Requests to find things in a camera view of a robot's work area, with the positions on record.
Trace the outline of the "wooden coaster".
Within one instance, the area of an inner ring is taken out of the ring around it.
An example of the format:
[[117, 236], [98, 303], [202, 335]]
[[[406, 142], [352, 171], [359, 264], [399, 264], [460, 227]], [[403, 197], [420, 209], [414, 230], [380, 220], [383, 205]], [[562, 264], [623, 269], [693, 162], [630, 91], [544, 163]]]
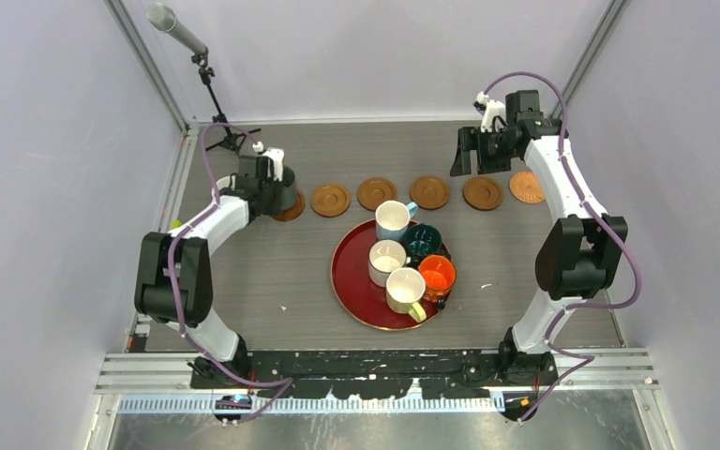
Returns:
[[305, 195], [301, 190], [296, 192], [296, 200], [291, 208], [282, 211], [280, 214], [273, 216], [274, 220], [287, 222], [298, 218], [306, 207]]
[[415, 179], [410, 187], [410, 197], [420, 208], [437, 210], [444, 207], [451, 195], [447, 183], [435, 175], [423, 175]]
[[387, 201], [398, 198], [398, 190], [393, 182], [383, 177], [371, 177], [363, 181], [356, 192], [357, 201], [368, 211]]
[[351, 204], [352, 195], [339, 183], [318, 186], [310, 198], [312, 210], [319, 216], [335, 218], [342, 215]]
[[466, 181], [462, 193], [466, 204], [479, 211], [497, 209], [504, 199], [501, 185], [486, 176], [476, 176]]

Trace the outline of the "grey glass mug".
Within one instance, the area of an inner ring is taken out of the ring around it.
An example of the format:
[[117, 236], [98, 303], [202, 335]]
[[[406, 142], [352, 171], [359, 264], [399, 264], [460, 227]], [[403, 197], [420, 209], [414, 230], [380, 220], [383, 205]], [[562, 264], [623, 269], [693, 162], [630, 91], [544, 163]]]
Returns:
[[273, 213], [277, 216], [293, 208], [297, 201], [296, 176], [289, 166], [283, 166], [282, 180], [276, 182], [274, 188], [275, 200], [273, 203]]

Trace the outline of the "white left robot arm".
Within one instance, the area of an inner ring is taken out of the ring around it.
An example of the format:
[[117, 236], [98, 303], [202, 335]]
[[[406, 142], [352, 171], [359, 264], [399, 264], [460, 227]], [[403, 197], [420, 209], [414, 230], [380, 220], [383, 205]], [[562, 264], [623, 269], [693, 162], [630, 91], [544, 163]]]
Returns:
[[270, 148], [241, 156], [237, 172], [216, 181], [212, 201], [192, 219], [142, 239], [135, 309], [177, 330], [229, 388], [248, 380], [250, 360], [245, 340], [213, 307], [211, 257], [257, 217], [278, 216], [296, 201], [295, 174], [283, 151]]

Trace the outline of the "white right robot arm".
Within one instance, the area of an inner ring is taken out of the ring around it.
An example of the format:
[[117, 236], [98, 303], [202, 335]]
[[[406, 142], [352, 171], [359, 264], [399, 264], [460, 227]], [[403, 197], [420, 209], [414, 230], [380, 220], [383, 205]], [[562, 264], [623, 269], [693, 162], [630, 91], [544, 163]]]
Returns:
[[628, 227], [594, 198], [563, 121], [544, 115], [537, 91], [519, 90], [504, 101], [481, 92], [473, 106], [482, 118], [458, 130], [451, 176], [508, 172], [519, 158], [535, 175], [553, 220], [535, 258], [538, 289], [499, 345], [496, 376], [517, 385], [551, 372], [551, 338], [575, 305], [587, 305], [612, 284]]

